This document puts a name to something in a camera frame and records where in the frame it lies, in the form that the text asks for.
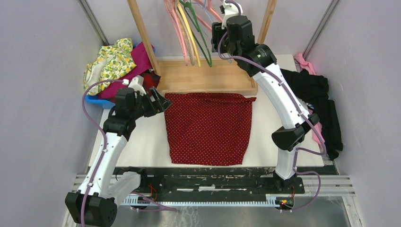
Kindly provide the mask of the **red polka dot skirt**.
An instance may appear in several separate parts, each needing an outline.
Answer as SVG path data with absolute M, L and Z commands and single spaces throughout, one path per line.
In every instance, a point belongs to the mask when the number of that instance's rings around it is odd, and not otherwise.
M 167 93 L 169 154 L 174 164 L 235 166 L 247 151 L 255 97 L 234 93 Z

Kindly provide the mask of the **light blue wire hanger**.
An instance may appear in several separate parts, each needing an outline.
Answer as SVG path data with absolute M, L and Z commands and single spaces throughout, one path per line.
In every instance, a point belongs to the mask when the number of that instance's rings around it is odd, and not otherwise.
M 209 19 L 209 21 L 212 23 L 213 20 L 212 20 L 210 14 L 209 14 L 209 11 L 207 10 L 207 6 L 208 6 L 208 3 L 207 3 L 207 2 L 208 2 L 207 0 L 204 0 L 203 3 L 200 4 L 200 7 L 203 9 L 205 15 L 207 16 L 207 18 Z

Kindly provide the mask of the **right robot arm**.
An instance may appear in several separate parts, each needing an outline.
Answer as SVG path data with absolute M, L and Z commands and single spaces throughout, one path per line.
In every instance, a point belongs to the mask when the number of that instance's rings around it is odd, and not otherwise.
M 214 22 L 211 33 L 213 52 L 228 53 L 262 88 L 279 114 L 282 126 L 271 135 L 278 147 L 273 187 L 277 192 L 285 193 L 296 185 L 297 151 L 306 134 L 315 129 L 319 117 L 309 114 L 297 99 L 272 50 L 255 42 L 252 23 L 247 16 L 233 16 L 226 23 Z

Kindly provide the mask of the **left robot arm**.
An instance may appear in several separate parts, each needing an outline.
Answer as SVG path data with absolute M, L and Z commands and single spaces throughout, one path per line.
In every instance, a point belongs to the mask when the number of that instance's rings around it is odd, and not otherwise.
M 98 126 L 103 142 L 94 162 L 78 190 L 65 198 L 72 219 L 83 227 L 112 226 L 124 200 L 134 190 L 144 192 L 148 188 L 148 178 L 138 172 L 127 171 L 116 183 L 110 181 L 136 121 L 163 113 L 172 105 L 155 87 L 145 90 L 135 79 L 120 82 L 124 87 L 117 91 L 115 105 L 103 126 Z

